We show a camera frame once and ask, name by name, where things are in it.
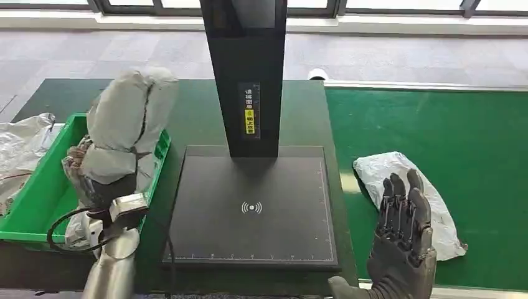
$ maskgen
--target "plastic bag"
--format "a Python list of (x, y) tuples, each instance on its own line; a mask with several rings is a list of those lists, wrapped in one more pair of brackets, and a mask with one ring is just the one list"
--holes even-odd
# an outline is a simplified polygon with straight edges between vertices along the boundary
[(433, 247), (438, 260), (449, 260), (466, 254), (468, 245), (460, 242), (456, 227), (440, 193), (425, 175), (405, 155), (398, 152), (375, 154), (358, 158), (353, 163), (359, 178), (365, 184), (370, 198), (379, 209), (383, 199), (383, 180), (391, 173), (398, 174), (409, 190), (407, 171), (416, 169), (423, 180), (424, 195), (431, 205), (431, 227), (433, 228)]
[(51, 113), (0, 123), (0, 216), (8, 212), (63, 125)]

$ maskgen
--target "robotic hand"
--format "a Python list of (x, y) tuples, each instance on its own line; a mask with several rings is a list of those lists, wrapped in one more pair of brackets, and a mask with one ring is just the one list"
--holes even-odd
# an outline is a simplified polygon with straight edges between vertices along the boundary
[(436, 251), (431, 246), (431, 208), (416, 170), (407, 173), (410, 190), (396, 174), (384, 180), (383, 201), (367, 262), (372, 289), (329, 279), (335, 299), (426, 299), (435, 281)]

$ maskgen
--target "black cable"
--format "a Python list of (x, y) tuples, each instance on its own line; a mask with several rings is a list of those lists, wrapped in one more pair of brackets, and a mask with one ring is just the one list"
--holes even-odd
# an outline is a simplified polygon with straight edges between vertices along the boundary
[(48, 234), (46, 235), (46, 241), (48, 242), (50, 248), (54, 249), (54, 250), (56, 250), (58, 252), (61, 252), (63, 254), (85, 254), (85, 253), (88, 253), (88, 252), (92, 252), (92, 251), (94, 251), (96, 249), (99, 249), (99, 248), (103, 247), (103, 245), (105, 245), (106, 243), (110, 242), (112, 240), (112, 238), (106, 239), (103, 242), (100, 242), (99, 244), (97, 244), (95, 246), (92, 246), (90, 248), (86, 248), (86, 249), (82, 249), (82, 250), (70, 250), (70, 249), (61, 248), (60, 246), (58, 246), (53, 241), (53, 232), (55, 231), (57, 226), (59, 226), (59, 224), (63, 223), (64, 220), (72, 217), (73, 215), (76, 215), (76, 214), (79, 214), (79, 213), (82, 213), (82, 212), (87, 212), (87, 211), (90, 211), (90, 210), (92, 210), (92, 209), (89, 208), (89, 207), (83, 207), (81, 209), (77, 209), (77, 210), (71, 211), (68, 214), (66, 214), (66, 215), (62, 216), (61, 218), (57, 219), (51, 225), (50, 229), (48, 230)]

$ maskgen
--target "black vertical pillar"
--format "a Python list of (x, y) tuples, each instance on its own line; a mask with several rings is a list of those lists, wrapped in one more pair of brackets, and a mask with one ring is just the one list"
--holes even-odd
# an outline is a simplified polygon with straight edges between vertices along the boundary
[(200, 5), (231, 156), (277, 157), (286, 0)]

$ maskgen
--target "metal robot arm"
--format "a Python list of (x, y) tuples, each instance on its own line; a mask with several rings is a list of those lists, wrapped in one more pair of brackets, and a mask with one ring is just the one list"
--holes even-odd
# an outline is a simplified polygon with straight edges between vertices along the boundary
[(426, 299), (435, 281), (436, 251), (431, 246), (431, 208), (414, 169), (407, 173), (409, 194), (396, 174), (384, 181), (374, 244), (367, 262), (372, 289), (351, 287), (342, 277), (329, 284), (335, 299)]

